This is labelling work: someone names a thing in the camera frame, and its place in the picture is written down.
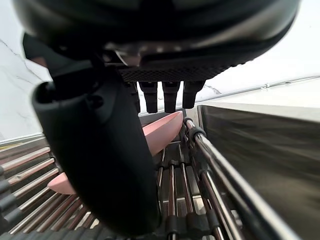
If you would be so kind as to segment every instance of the stainless steel rod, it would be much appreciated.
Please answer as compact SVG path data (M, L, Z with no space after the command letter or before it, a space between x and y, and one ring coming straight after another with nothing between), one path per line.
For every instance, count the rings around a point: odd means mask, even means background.
M49 158L43 162L40 162L39 164L28 168L27 170L24 170L22 172L19 172L15 174L14 176L8 178L8 182L11 186L20 183L21 181L25 180L32 174L40 171L41 169L44 169L45 167L49 166L50 164L53 164L55 162L54 158Z
M50 214L64 201L66 200L67 195L61 195L58 194L58 198L51 202L50 204L47 204L41 211L39 212L39 215L30 222L29 225L23 229L23 233L27 234L33 231L36 227L38 227L45 219L47 219Z
M182 152L181 145L178 146L178 149L180 154L180 168L181 168L181 177L182 177L186 211L189 214L195 211L194 203L193 203L192 195L190 194L190 190L189 190L189 180L187 176L186 165L183 162L185 157L184 157L184 153Z
M33 197L31 197L30 199L28 199L27 201L25 201L23 204L21 204L19 206L19 209L21 211L25 211L27 209L29 209L31 206L33 206L34 204L37 203L38 200L40 200L44 195L46 195L47 193L49 193L51 190L48 187L45 187L44 189L42 189L41 191L39 191L37 194L35 194Z
M238 228L234 217L220 196L219 190L212 180L209 172L202 172L201 179L208 191L211 204L222 222L225 231L230 240L244 240L244 237Z
M194 175L194 178L195 178L195 181L196 181L196 184L198 186L198 189L200 191L200 179L199 179L199 176L196 172L196 161L194 158L191 159L191 163L192 163L192 171L193 171L193 175ZM202 199L202 202L203 202L203 206L204 206L204 209L206 212L210 211L212 209L211 205L210 205L210 202L208 201L208 199L204 198L202 195L201 195L201 199ZM213 229L212 229L212 235L214 236L214 238L216 240L225 240L224 238L224 235L221 231L221 228L220 226L214 226Z
M195 126L191 120L188 120L186 125L188 129ZM248 222L255 223L250 225L255 231L268 234L273 240L301 239L203 134L196 134L195 142L205 155L211 170L219 176L246 215L250 216L251 220Z
M169 198L168 198L168 216L177 215L177 202L176 199L176 176L175 167L173 165L169 168Z
M39 149L39 150L34 151L34 152L31 152L29 154L26 154L24 156L16 158L16 159L14 159L12 161L8 161L8 162L2 164L1 167L3 168L4 172L7 172L7 171L9 171L11 169L19 167L22 164L25 164L25 163L27 163L27 162L29 162L29 161L37 158L37 157L39 157L41 155L44 155L46 153L49 153L49 152L50 152L50 147L46 146L46 147L44 147L42 149Z
M162 150L162 154L161 154L161 163L165 162L165 156L166 156L166 149L163 149ZM160 189L161 189L161 186L162 186L163 175L164 175L164 168L161 166L159 168L158 176L157 176L157 182L158 182L158 185L159 185Z
M81 204L81 200L77 198L77 200L67 209L67 211L65 211L65 213L54 223L54 225L51 227L51 230L59 231L71 218L75 211L80 207Z
M90 215L86 218L86 220L82 224L82 227L84 227L85 229L90 228L95 220L96 220L95 216L92 213L90 213Z
M78 226L80 221L84 218L84 216L86 215L87 212L88 212L87 208L85 206L82 206L80 211L77 213L77 215L74 217L74 219L72 220L72 222L68 226L68 229L74 230Z
M68 198L36 229L37 232L44 232L47 230L75 201L76 195L70 195Z
M14 226L9 233L16 234L20 232L27 224L29 224L39 213L42 213L44 210L48 208L58 197L59 193L55 193L50 198L48 198L44 203L42 203L39 207L37 207L33 212L31 212L28 216L26 216L21 222L19 222L16 226Z
M48 171L47 173L43 174L42 176L38 177L37 179L33 180L32 182L28 183L27 185L23 186L22 188L18 189L17 191L15 191L13 193L13 195L16 196L17 198L20 198L23 195L30 192L31 190L33 190L34 188L36 188L37 186L39 186L41 183L43 183L48 178L56 175L57 173L59 173L58 168L54 168L54 169Z

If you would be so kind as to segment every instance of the pink plate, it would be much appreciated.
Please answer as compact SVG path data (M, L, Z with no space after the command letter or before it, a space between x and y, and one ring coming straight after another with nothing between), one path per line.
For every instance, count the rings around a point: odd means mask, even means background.
M182 111L177 111L142 128L152 156L175 139L182 127L183 117ZM76 194L64 172L51 180L47 186L60 194Z
M67 175L63 172L59 176L56 176L48 183L48 188L51 190L60 193L60 194L67 194L73 195L76 194L74 188L71 186L70 182L68 181Z
M142 128L151 155L164 149L180 132L184 115L174 112Z

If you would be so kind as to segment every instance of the dishwasher rack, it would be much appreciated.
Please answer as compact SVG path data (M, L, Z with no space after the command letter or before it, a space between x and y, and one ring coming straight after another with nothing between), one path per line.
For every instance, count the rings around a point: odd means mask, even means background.
M127 239L100 223L77 195L47 187L62 169L43 135L21 141L0 150L0 240ZM300 239L190 118L154 162L163 222L137 240Z

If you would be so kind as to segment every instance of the white marble wall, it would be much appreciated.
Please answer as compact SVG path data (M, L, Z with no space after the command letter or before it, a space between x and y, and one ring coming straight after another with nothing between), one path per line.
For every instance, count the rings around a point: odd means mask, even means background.
M227 70L208 80L197 100L268 82L320 75L320 1L303 0L293 28L272 50L253 62ZM22 27L10 0L0 1L0 140L32 134L41 127L30 105L38 83L50 81L48 71L24 60ZM159 84L159 109L163 94ZM143 94L141 110L146 111ZM177 105L181 105L182 87Z

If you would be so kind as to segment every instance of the black rubber grip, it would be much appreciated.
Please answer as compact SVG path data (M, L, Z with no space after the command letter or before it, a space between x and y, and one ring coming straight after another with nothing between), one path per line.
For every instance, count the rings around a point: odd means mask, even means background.
M0 194L4 193L5 191L8 191L10 188L10 183L7 179L4 179L0 181Z
M190 117L185 117L185 118L183 119L184 125L187 125L187 121L188 121L188 120L192 121L192 119L191 119Z
M4 174L4 172L5 172L5 170L3 169L3 167L2 167L2 166L0 166L0 176L1 176L1 175L3 175L3 174Z
M22 217L23 217L23 212L19 208L16 208L12 212L7 214L4 217L4 219L6 219L8 224L11 225L21 220Z
M188 137L189 137L192 141L195 141L196 134L203 134L205 137L207 137L206 132L205 132L201 127L194 126L194 127L192 127L191 129L189 129L189 131L188 131Z
M168 216L165 220L165 232L167 234L177 234L179 233L178 217Z
M211 230L215 229L216 227L219 227L219 221L217 218L217 215L213 209L209 209L206 211L206 217L209 222L209 227Z
M17 198L12 194L1 199L0 200L0 213L3 213L10 206L13 206L14 204L16 204L16 201L17 201Z

